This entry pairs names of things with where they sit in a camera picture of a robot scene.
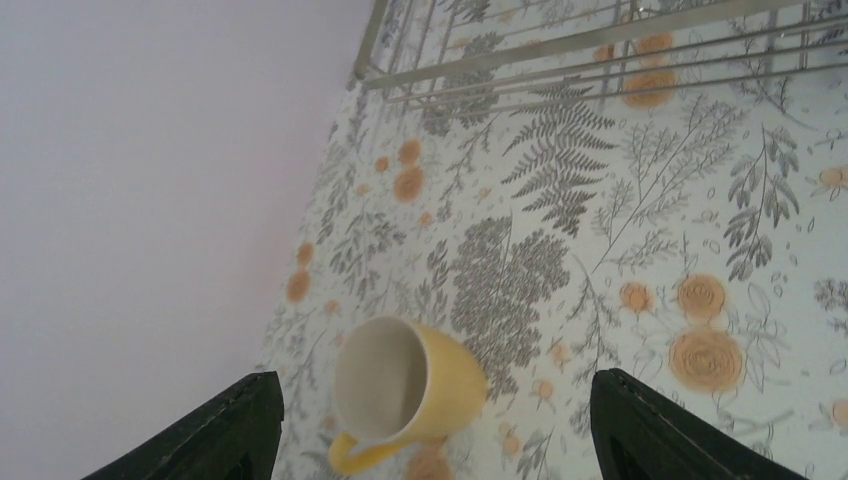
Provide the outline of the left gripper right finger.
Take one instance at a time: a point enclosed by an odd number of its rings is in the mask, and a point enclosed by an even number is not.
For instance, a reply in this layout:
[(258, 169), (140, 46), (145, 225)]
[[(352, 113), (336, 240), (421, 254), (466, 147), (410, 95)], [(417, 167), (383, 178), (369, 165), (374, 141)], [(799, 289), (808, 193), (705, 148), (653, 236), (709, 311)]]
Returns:
[(619, 368), (594, 374), (589, 407), (604, 480), (801, 477)]

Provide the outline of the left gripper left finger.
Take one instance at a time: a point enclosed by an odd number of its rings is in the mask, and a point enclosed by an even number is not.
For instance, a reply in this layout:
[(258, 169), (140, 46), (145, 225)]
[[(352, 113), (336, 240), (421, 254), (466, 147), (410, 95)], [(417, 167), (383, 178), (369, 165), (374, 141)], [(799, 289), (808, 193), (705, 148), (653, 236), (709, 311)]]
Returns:
[(278, 374), (249, 374), (89, 479), (269, 479), (285, 406)]

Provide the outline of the yellow mug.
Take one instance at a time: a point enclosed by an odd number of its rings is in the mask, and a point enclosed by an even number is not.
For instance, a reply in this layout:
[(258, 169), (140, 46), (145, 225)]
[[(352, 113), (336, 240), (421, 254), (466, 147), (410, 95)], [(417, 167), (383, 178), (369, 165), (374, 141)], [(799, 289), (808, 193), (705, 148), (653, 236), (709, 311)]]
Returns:
[(451, 436), (482, 412), (486, 374), (457, 340), (421, 323), (379, 316), (339, 350), (332, 402), (341, 432), (327, 458), (358, 475), (407, 446)]

